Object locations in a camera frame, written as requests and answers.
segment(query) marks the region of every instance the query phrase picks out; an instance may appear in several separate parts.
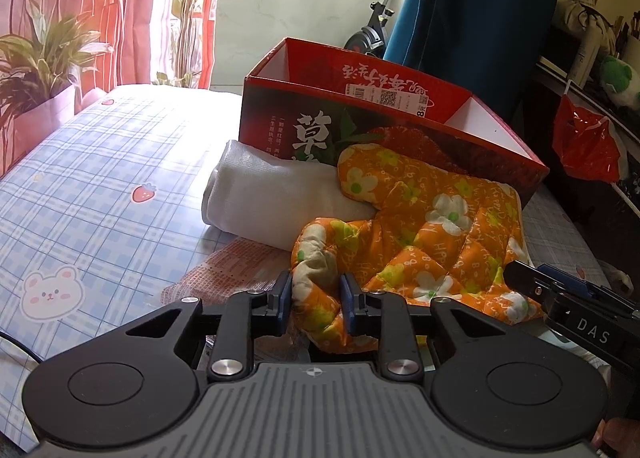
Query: metal screw cap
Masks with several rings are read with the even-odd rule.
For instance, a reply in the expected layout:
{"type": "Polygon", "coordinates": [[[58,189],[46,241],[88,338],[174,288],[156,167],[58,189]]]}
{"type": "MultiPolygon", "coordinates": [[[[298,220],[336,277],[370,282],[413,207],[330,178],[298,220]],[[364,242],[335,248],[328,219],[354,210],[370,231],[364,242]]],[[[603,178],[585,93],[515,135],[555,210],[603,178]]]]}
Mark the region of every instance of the metal screw cap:
{"type": "Polygon", "coordinates": [[[236,375],[242,371],[242,362],[235,359],[220,359],[211,365],[211,371],[218,375],[236,375]]]}
{"type": "Polygon", "coordinates": [[[412,375],[420,369],[416,361],[410,359],[396,359],[391,361],[386,368],[394,375],[412,375]]]}

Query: barcode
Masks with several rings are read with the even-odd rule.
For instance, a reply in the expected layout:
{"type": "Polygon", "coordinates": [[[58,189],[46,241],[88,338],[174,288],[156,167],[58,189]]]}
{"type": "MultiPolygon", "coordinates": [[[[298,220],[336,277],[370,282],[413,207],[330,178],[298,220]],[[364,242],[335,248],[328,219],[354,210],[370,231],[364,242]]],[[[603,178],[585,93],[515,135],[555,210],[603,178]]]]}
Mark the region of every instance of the barcode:
{"type": "Polygon", "coordinates": [[[380,91],[380,104],[384,106],[396,106],[396,96],[398,92],[392,92],[391,90],[380,91]]]}
{"type": "Polygon", "coordinates": [[[358,99],[364,99],[364,88],[360,87],[358,88],[357,86],[351,86],[351,89],[353,90],[353,96],[357,97],[358,99]]]}

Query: round black disc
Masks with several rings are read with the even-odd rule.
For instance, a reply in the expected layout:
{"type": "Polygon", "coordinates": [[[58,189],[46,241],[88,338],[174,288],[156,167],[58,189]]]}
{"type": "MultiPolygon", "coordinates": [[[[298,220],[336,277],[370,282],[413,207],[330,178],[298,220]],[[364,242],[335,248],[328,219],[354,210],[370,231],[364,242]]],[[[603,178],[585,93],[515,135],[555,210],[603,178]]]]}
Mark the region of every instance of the round black disc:
{"type": "Polygon", "coordinates": [[[371,39],[363,31],[358,31],[348,39],[347,43],[344,45],[344,48],[346,50],[353,50],[354,52],[366,54],[367,52],[371,52],[372,50],[371,39]]]}
{"type": "Polygon", "coordinates": [[[38,438],[72,448],[126,446],[174,425],[196,399],[189,365],[155,352],[146,338],[114,351],[86,348],[49,359],[28,377],[22,403],[38,438]]]}
{"type": "Polygon", "coordinates": [[[487,337],[444,362],[431,398],[470,436],[533,450],[590,438],[607,390],[594,368],[565,350],[529,337],[487,337]]]}

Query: red cardboard box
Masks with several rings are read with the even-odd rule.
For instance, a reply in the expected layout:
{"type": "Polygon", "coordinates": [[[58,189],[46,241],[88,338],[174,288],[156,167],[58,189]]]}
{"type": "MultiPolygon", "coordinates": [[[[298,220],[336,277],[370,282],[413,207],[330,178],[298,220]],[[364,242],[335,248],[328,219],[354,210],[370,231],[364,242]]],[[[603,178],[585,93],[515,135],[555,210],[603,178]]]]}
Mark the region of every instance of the red cardboard box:
{"type": "Polygon", "coordinates": [[[239,141],[281,159],[333,165],[347,146],[375,142],[443,169],[508,183],[523,206],[548,174],[468,90],[395,63],[291,38],[244,79],[239,141]]]}

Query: white flower pattern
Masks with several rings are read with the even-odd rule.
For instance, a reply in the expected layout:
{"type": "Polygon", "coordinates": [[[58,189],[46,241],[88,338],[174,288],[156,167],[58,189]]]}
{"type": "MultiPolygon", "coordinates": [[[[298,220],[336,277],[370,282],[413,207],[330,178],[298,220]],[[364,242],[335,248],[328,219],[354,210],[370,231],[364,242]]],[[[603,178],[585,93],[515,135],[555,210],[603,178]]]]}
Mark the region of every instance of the white flower pattern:
{"type": "Polygon", "coordinates": [[[507,307],[505,311],[509,321],[516,324],[521,323],[527,318],[529,314],[529,302],[522,294],[518,292],[507,292],[506,294],[501,294],[500,297],[511,301],[511,305],[507,307]]]}
{"type": "Polygon", "coordinates": [[[448,234],[460,236],[462,232],[471,230],[473,222],[466,213],[469,206],[459,194],[448,196],[439,194],[433,199],[433,211],[429,211],[424,219],[432,224],[440,224],[448,234]]]}
{"type": "Polygon", "coordinates": [[[418,283],[418,287],[414,288],[414,299],[428,303],[437,295],[449,295],[451,285],[453,285],[453,279],[451,276],[440,276],[435,279],[431,273],[426,271],[419,272],[415,276],[415,281],[418,283]]]}
{"type": "Polygon", "coordinates": [[[359,167],[352,167],[347,172],[347,181],[342,183],[342,190],[356,200],[374,202],[376,196],[371,193],[378,185],[378,177],[365,176],[359,167]]]}
{"type": "Polygon", "coordinates": [[[294,286],[291,295],[294,303],[304,301],[313,290],[314,283],[329,285],[338,275],[335,256],[324,250],[326,230],[318,224],[305,227],[298,244],[298,264],[293,270],[294,286]]]}
{"type": "Polygon", "coordinates": [[[347,148],[343,149],[342,153],[340,154],[340,157],[338,157],[338,164],[342,164],[343,162],[348,161],[349,159],[351,159],[351,157],[353,157],[353,154],[356,152],[356,150],[360,150],[360,149],[374,149],[374,148],[380,148],[380,146],[378,146],[377,144],[355,144],[353,146],[348,146],[347,148]]]}
{"type": "Polygon", "coordinates": [[[512,196],[511,191],[513,191],[513,188],[509,184],[501,182],[496,182],[496,184],[506,196],[512,196]]]}
{"type": "Polygon", "coordinates": [[[527,256],[526,252],[522,249],[522,247],[520,247],[520,244],[518,243],[516,238],[514,238],[513,236],[509,238],[508,247],[514,252],[514,254],[516,255],[516,259],[518,261],[521,261],[522,263],[527,263],[527,265],[529,264],[529,257],[527,256]]]}

